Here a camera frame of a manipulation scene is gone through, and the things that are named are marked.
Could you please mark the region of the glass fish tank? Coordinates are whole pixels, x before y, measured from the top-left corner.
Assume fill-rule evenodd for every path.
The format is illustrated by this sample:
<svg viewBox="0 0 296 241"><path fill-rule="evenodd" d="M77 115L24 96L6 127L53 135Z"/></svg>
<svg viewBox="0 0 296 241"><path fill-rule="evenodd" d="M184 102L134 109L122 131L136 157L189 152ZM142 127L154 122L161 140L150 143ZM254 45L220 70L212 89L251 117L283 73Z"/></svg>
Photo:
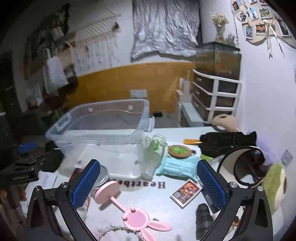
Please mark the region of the glass fish tank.
<svg viewBox="0 0 296 241"><path fill-rule="evenodd" d="M240 78L240 49L210 42L196 48L196 70L204 74L234 80Z"/></svg>

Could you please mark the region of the green avocado plush toy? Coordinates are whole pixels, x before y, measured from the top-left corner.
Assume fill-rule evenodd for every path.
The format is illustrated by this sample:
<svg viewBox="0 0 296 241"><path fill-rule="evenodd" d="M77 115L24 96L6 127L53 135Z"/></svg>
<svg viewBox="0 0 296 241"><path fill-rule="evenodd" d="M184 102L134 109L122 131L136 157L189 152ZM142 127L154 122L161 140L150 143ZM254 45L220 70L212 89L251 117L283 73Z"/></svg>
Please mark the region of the green avocado plush toy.
<svg viewBox="0 0 296 241"><path fill-rule="evenodd" d="M265 190L271 214L274 214L287 192L287 177L283 166L279 163L272 165L261 185Z"/></svg>

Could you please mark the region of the white tote bag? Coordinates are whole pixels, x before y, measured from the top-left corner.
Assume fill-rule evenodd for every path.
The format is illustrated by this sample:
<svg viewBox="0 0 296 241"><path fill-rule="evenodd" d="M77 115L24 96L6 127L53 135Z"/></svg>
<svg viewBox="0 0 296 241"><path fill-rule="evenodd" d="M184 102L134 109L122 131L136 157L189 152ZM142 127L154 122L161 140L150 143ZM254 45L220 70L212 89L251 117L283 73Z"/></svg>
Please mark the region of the white tote bag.
<svg viewBox="0 0 296 241"><path fill-rule="evenodd" d="M43 78L46 94L57 91L69 84L61 61L57 56L51 56L51 52L46 48L47 59L43 66Z"/></svg>

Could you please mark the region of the clear plastic storage bin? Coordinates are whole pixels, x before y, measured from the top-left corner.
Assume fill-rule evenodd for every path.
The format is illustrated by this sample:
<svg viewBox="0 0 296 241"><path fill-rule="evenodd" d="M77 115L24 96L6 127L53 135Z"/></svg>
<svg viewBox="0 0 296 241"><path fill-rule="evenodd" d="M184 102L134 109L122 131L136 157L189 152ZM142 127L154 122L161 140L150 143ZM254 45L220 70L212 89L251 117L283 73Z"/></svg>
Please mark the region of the clear plastic storage bin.
<svg viewBox="0 0 296 241"><path fill-rule="evenodd" d="M95 159L111 178L139 179L140 164L154 128L146 99L123 99L79 105L46 132L65 156L58 171L70 176Z"/></svg>

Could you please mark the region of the dried flower vase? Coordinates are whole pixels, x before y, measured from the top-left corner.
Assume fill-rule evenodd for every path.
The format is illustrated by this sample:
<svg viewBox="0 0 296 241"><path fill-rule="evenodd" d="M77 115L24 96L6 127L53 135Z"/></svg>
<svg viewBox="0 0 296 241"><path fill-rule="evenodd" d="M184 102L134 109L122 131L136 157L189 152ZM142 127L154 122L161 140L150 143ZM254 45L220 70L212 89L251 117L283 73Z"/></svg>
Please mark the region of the dried flower vase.
<svg viewBox="0 0 296 241"><path fill-rule="evenodd" d="M215 41L221 44L227 44L226 39L224 38L224 32L226 25L229 24L229 20L222 13L210 12L210 17L216 29Z"/></svg>

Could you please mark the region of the red playing card box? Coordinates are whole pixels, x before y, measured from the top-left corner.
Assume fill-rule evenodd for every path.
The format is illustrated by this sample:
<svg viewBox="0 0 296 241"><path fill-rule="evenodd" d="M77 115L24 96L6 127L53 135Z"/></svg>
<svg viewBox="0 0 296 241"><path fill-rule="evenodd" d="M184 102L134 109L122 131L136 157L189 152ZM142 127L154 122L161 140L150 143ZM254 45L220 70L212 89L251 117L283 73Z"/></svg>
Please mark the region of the red playing card box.
<svg viewBox="0 0 296 241"><path fill-rule="evenodd" d="M187 206L200 192L202 187L188 179L177 191L170 195L170 198L180 207Z"/></svg>

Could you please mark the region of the white wall socket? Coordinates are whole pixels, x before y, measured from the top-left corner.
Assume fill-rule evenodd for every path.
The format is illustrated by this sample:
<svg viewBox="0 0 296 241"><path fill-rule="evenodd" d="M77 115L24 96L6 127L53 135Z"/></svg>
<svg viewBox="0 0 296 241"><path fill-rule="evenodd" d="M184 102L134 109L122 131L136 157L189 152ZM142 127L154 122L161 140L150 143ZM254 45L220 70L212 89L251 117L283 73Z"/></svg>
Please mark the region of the white wall socket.
<svg viewBox="0 0 296 241"><path fill-rule="evenodd" d="M146 89L135 89L130 90L131 99L147 99L147 90Z"/></svg>

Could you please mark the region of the teal wet wipes pack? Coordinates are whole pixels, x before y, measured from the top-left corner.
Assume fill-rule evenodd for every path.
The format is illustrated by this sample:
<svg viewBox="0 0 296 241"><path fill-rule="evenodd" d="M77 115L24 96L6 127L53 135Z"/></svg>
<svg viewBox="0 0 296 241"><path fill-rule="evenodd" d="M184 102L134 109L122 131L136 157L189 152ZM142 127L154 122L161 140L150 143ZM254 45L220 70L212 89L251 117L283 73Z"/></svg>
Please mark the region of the teal wet wipes pack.
<svg viewBox="0 0 296 241"><path fill-rule="evenodd" d="M176 159L170 155L166 155L159 168L156 170L156 175L167 175L174 178L186 178L195 182L200 182L197 175L197 163L200 158L190 156L185 159Z"/></svg>

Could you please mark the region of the silver foil sheet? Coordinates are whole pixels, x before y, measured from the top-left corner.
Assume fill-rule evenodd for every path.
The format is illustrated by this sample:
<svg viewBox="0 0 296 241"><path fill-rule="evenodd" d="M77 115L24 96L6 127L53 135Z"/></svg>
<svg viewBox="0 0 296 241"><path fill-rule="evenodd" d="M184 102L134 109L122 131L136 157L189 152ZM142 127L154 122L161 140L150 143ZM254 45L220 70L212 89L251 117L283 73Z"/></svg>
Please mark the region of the silver foil sheet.
<svg viewBox="0 0 296 241"><path fill-rule="evenodd" d="M149 53L182 58L196 55L199 1L133 1L132 10L132 59Z"/></svg>

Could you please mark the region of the glass jar metal lid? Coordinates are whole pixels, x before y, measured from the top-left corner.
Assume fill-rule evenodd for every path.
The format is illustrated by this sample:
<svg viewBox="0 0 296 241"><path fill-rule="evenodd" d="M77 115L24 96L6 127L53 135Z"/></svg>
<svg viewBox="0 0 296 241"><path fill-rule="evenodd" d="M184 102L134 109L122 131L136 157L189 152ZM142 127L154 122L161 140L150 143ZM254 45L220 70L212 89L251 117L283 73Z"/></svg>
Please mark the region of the glass jar metal lid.
<svg viewBox="0 0 296 241"><path fill-rule="evenodd" d="M79 214L79 216L83 220L85 219L86 214L88 212L91 198L94 197L95 193L102 185L104 185L105 183L107 183L109 181L110 181L110 176L109 176L108 170L104 166L101 166L100 174L99 174L95 184L93 185L93 188L91 189L86 201L84 202L83 206L77 208L77 213Z"/></svg>

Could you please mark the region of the clear glass bottle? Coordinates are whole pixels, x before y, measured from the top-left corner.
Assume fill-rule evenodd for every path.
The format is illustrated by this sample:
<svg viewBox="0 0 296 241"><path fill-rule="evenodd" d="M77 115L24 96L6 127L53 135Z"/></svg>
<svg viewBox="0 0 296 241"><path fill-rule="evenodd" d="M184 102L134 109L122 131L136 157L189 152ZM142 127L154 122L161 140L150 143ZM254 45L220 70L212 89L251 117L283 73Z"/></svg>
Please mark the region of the clear glass bottle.
<svg viewBox="0 0 296 241"><path fill-rule="evenodd" d="M161 164L166 148L166 138L156 134L152 138L145 139L143 159L141 161L141 177L145 181L151 181L156 169Z"/></svg>

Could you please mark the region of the orange paper card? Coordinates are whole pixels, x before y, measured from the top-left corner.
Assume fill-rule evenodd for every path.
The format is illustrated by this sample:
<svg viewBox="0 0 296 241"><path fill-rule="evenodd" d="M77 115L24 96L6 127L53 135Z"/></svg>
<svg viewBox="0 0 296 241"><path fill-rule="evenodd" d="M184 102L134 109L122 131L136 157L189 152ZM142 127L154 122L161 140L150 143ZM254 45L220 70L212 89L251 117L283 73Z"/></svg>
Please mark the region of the orange paper card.
<svg viewBox="0 0 296 241"><path fill-rule="evenodd" d="M201 143L202 142L200 140L194 140L194 139L184 139L183 140L183 144L186 144L186 145L199 145Z"/></svg>

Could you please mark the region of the pink bunny ear mirror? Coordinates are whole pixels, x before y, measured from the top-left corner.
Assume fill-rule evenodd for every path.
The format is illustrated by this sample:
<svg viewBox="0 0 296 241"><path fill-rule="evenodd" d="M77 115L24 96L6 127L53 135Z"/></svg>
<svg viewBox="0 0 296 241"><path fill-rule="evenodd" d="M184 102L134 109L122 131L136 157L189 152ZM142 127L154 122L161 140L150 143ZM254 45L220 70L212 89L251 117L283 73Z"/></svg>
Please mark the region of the pink bunny ear mirror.
<svg viewBox="0 0 296 241"><path fill-rule="evenodd" d="M94 195L94 200L98 204L112 202L119 210L123 212L121 217L123 226L109 225L98 230L101 240L108 232L126 231L137 236L138 240L157 240L152 230L160 232L169 232L173 228L170 224L159 220L150 219L148 213L139 207L131 206L125 208L121 205L115 196L119 193L120 186L116 181L109 181L102 185Z"/></svg>

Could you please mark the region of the round green clover coaster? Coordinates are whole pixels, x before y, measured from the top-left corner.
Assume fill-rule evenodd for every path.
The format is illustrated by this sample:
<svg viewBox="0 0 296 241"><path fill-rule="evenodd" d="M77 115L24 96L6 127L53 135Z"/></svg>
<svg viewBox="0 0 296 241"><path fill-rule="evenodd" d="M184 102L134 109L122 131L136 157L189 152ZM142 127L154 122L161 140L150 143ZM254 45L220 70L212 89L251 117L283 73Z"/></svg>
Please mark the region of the round green clover coaster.
<svg viewBox="0 0 296 241"><path fill-rule="evenodd" d="M192 155L192 151L185 146L182 145L172 145L168 147L168 153L177 159L185 159Z"/></svg>

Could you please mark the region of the white drawer cabinet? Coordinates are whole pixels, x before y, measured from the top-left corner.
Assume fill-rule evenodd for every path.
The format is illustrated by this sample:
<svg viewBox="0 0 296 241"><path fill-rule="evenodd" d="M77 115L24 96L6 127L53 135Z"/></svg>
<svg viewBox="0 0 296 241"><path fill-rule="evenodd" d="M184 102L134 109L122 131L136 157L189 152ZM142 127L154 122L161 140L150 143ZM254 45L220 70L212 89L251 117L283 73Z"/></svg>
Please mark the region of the white drawer cabinet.
<svg viewBox="0 0 296 241"><path fill-rule="evenodd" d="M193 69L192 105L203 123L210 124L220 115L235 116L241 81L208 75Z"/></svg>

